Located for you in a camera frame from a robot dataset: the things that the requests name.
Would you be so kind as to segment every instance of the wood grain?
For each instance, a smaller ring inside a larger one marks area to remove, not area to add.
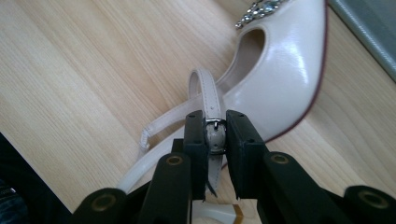
[[[222,75],[247,5],[0,0],[1,133],[73,211],[116,186],[142,128],[186,100],[192,68]],[[337,194],[363,184],[396,197],[396,85],[331,10],[328,37],[315,105],[268,147]],[[209,201],[241,203],[244,222],[257,222],[255,202],[234,200],[227,172]]]

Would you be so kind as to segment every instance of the high heel shoe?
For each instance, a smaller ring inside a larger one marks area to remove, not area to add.
[[[212,94],[214,100],[209,102],[215,104],[219,100],[220,114],[211,115],[216,107],[203,103],[205,97],[196,94],[192,84],[192,95],[187,102],[154,120],[142,132],[143,152],[149,147],[149,137],[205,106],[206,119],[220,119],[226,109],[246,114],[265,142],[287,132],[304,117],[321,81],[326,5],[324,0],[281,2],[274,14],[250,22],[240,33],[233,62],[216,82],[217,93]],[[206,71],[194,73],[203,73],[206,80],[210,79]],[[205,90],[202,92],[203,96],[210,95]],[[130,191],[162,155],[170,152],[173,139],[182,137],[183,128],[152,148],[125,175],[118,188]]]

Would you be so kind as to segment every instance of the wooden table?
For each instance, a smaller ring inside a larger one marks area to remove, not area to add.
[[[73,211],[117,185],[136,161],[142,128],[186,100],[192,68],[224,73],[246,8],[240,0],[0,0],[0,132]],[[337,194],[363,184],[396,197],[396,85],[331,10],[328,37],[314,107],[268,147]],[[227,172],[216,201],[238,203]],[[246,223],[258,221],[254,203],[241,202]]]

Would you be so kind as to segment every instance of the strap buckle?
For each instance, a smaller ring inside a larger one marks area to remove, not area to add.
[[[226,120],[206,120],[206,142],[210,148],[210,155],[219,156],[226,153]]]

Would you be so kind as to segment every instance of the screw hole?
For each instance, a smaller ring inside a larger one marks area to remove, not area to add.
[[[276,163],[279,163],[279,164],[289,163],[289,159],[283,155],[280,155],[280,154],[275,154],[274,156],[271,157],[271,160]]]
[[[369,190],[366,189],[362,190],[358,193],[358,195],[362,201],[364,201],[365,203],[369,204],[374,208],[385,209],[389,207],[387,200],[385,200],[383,197]]]
[[[183,159],[179,156],[172,156],[166,159],[166,163],[169,165],[179,165],[183,162]]]
[[[104,212],[116,203],[116,196],[113,194],[102,194],[93,200],[91,208],[95,212]]]

